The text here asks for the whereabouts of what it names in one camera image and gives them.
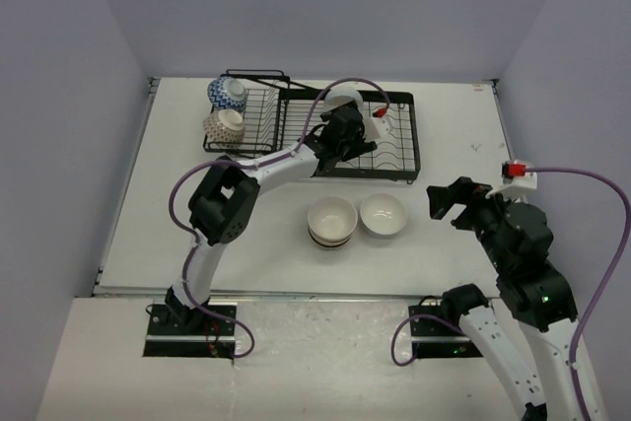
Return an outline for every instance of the black wire dish rack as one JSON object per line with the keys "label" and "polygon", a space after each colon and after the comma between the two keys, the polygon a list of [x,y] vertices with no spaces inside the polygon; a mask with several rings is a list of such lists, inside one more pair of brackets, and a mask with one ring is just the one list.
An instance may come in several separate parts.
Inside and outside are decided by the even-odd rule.
{"label": "black wire dish rack", "polygon": [[[247,89],[245,137],[241,144],[235,145],[214,142],[204,135],[205,151],[255,158],[282,150],[300,138],[309,109],[320,89],[292,81],[280,70],[229,69],[222,76],[242,80]],[[370,114],[386,103],[379,91],[359,92],[364,108]],[[378,148],[374,152],[338,163],[326,173],[327,176],[405,180],[408,183],[418,177],[421,159],[414,97],[410,93],[386,92],[390,99],[386,116],[392,125],[389,135],[377,141]],[[320,102],[308,131],[323,123],[319,117],[322,108],[323,102]]]}

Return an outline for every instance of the red connector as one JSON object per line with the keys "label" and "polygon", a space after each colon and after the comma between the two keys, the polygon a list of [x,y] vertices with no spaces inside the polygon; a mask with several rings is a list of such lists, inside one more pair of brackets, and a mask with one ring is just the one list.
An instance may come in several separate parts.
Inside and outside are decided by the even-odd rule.
{"label": "red connector", "polygon": [[502,165],[503,177],[526,176],[526,165],[523,163],[505,163]]}
{"label": "red connector", "polygon": [[373,112],[373,117],[382,118],[384,115],[386,115],[386,112],[387,112],[387,107],[378,108],[377,110]]}

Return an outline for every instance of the white tabletop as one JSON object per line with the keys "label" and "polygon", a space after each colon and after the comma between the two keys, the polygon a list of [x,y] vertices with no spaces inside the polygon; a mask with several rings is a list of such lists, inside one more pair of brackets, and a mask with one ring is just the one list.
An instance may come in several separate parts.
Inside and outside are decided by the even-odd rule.
{"label": "white tabletop", "polygon": [[[403,302],[240,303],[257,345],[234,366],[142,357],[149,303],[75,300],[38,421],[517,419],[484,359],[392,363]],[[510,314],[498,318],[531,360]],[[398,357],[410,350],[405,328]]]}
{"label": "white tabletop", "polygon": [[[164,292],[186,255],[188,234],[176,228],[167,199],[176,180],[212,159],[202,149],[202,120],[210,104],[209,79],[163,79],[149,116],[136,165],[106,259],[100,292]],[[304,81],[323,88],[323,81]],[[213,281],[218,292],[285,292],[355,295],[442,293],[476,283],[497,295],[496,274],[472,233],[428,216],[428,185],[447,185],[461,175],[497,185],[508,160],[492,88],[471,84],[381,83],[414,95],[421,173],[412,184],[319,178],[287,184],[262,196],[247,230],[226,250]],[[202,176],[185,185],[176,212],[187,220],[186,202]],[[359,204],[376,192],[396,195],[409,222],[396,238],[378,240],[359,227],[339,250],[323,250],[309,238],[307,210],[321,196]]]}

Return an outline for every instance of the blue and white bowl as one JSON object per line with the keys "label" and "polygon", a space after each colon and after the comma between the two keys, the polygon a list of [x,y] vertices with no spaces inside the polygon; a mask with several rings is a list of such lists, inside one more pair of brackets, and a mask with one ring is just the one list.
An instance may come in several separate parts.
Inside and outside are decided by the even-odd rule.
{"label": "blue and white bowl", "polygon": [[231,108],[244,113],[247,104],[247,89],[237,79],[220,76],[208,85],[208,100],[214,110]]}

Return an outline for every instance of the gray wall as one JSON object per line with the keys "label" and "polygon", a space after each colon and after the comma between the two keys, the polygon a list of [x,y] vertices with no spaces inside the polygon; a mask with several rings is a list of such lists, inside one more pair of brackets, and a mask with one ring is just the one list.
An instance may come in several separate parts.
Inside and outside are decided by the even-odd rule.
{"label": "gray wall", "polygon": [[0,419],[25,421],[94,282],[146,80],[106,0],[0,11]]}
{"label": "gray wall", "polygon": [[[547,0],[500,82],[519,157],[583,167],[631,193],[631,0]],[[533,199],[556,240],[553,262],[583,310],[619,242],[620,200],[586,178],[542,175]],[[588,325],[586,340],[610,419],[628,419],[631,248]]]}
{"label": "gray wall", "polygon": [[153,75],[496,78],[544,0],[108,0]]}

